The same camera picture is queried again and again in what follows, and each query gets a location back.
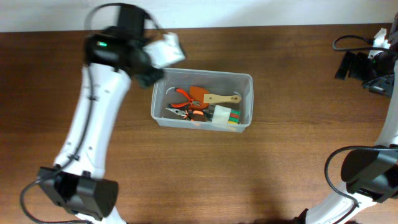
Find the small red cutting pliers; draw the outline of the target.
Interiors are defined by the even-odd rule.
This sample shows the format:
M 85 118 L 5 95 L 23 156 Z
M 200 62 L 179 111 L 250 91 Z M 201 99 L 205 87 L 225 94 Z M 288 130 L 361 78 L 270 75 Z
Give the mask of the small red cutting pliers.
M 200 106 L 201 103 L 191 97 L 185 90 L 181 88 L 174 88 L 175 92 L 178 94 L 182 95 L 187 101 L 184 103 L 171 103 L 169 106 L 171 108 L 184 108 L 184 107 L 189 107 L 189 106 Z

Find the orange scraper wooden handle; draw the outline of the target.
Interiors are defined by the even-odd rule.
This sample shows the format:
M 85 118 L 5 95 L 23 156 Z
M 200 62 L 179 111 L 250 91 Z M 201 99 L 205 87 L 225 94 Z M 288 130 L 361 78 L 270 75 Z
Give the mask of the orange scraper wooden handle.
M 189 90 L 190 96 L 193 97 L 195 101 L 200 103 L 199 106 L 193 105 L 191 109 L 193 110 L 203 110 L 206 109 L 210 104 L 217 103 L 240 103 L 242 98 L 239 95 L 216 95 L 210 93 L 208 90 L 199 87 L 199 86 L 191 86 Z

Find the orange black needle-nose pliers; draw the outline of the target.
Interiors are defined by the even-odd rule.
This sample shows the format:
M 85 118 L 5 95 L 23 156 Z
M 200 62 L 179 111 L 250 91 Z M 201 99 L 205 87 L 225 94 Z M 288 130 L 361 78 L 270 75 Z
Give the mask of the orange black needle-nose pliers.
M 205 111 L 200 110 L 180 110 L 178 108 L 166 108 L 166 110 L 181 116 L 184 120 L 195 121 L 196 117 L 200 117 L 200 121 L 210 122 L 211 116 Z

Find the clear case coloured bits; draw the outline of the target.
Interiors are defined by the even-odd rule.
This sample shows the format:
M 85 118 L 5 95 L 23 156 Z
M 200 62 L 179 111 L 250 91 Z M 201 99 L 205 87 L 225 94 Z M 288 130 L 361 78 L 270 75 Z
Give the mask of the clear case coloured bits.
M 241 112 L 220 105 L 210 104 L 207 112 L 212 123 L 217 124 L 239 124 Z

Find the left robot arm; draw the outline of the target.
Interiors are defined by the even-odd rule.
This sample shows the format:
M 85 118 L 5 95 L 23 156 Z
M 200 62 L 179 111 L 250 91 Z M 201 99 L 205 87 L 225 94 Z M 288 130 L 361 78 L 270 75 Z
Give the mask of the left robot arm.
M 80 97 L 65 144 L 51 168 L 41 167 L 35 185 L 77 223 L 122 223 L 119 185 L 104 178 L 108 143 L 133 78 L 143 88 L 164 77 L 145 46 L 150 14 L 119 4 L 116 25 L 85 40 Z

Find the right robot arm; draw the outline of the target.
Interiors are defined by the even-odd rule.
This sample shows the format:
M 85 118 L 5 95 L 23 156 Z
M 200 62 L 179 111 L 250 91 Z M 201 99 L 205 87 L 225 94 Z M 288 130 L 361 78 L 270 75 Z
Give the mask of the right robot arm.
M 391 99 L 374 146 L 347 146 L 332 152 L 324 166 L 332 192 L 305 209 L 293 223 L 351 223 L 365 208 L 397 198 L 397 21 L 372 38 L 367 47 L 343 48 L 336 79 L 355 78 L 363 88 Z

